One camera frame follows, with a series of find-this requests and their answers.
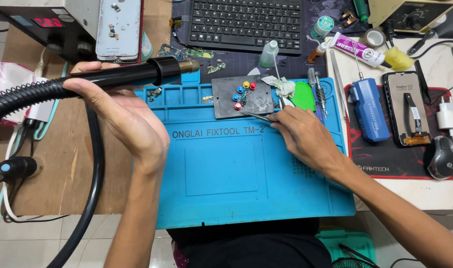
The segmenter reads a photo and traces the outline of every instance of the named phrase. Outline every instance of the black keyboard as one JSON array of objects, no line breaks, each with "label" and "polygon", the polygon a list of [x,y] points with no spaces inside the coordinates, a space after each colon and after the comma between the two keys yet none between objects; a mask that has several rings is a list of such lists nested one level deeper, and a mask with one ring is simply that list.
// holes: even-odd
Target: black keyboard
[{"label": "black keyboard", "polygon": [[276,40],[279,53],[300,55],[300,0],[193,0],[187,44],[261,52]]}]

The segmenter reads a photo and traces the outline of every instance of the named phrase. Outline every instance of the pink and white glue tube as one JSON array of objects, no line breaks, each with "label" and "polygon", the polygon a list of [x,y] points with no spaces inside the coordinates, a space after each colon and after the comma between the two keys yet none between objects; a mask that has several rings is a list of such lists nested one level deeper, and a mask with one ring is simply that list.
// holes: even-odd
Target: pink and white glue tube
[{"label": "pink and white glue tube", "polygon": [[387,68],[392,68],[392,65],[388,64],[385,61],[385,55],[383,53],[377,52],[372,48],[368,48],[367,46],[354,41],[341,33],[336,33],[329,47],[335,47],[352,57],[354,57],[353,49],[355,49],[357,59],[361,62],[366,63],[374,68],[379,65]]}]

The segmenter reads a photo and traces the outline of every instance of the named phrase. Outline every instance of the roll of tape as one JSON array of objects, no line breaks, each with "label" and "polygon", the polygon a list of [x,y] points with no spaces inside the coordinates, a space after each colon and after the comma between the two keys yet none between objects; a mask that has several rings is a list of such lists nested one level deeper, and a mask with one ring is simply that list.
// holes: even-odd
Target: roll of tape
[{"label": "roll of tape", "polygon": [[359,43],[370,48],[378,48],[385,44],[385,34],[377,28],[368,29],[360,38]]}]

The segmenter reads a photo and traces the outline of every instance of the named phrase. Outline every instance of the orange flux bottle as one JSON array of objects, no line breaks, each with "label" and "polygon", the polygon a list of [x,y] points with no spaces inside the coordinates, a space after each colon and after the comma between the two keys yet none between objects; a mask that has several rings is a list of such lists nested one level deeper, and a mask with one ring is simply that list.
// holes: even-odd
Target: orange flux bottle
[{"label": "orange flux bottle", "polygon": [[325,50],[327,49],[327,47],[328,47],[327,42],[321,43],[315,50],[313,50],[313,52],[311,52],[311,54],[307,58],[307,61],[310,64],[316,63],[316,61],[319,59],[319,57],[324,55]]}]

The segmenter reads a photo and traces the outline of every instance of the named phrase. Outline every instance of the white cloth rag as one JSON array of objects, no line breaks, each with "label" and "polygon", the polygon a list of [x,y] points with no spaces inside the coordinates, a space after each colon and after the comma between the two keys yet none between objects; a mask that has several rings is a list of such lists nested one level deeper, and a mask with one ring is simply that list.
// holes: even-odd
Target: white cloth rag
[{"label": "white cloth rag", "polygon": [[295,82],[286,80],[284,76],[281,77],[281,80],[278,80],[276,77],[271,75],[265,78],[261,78],[261,81],[267,83],[270,86],[275,86],[276,94],[280,97],[294,97]]}]

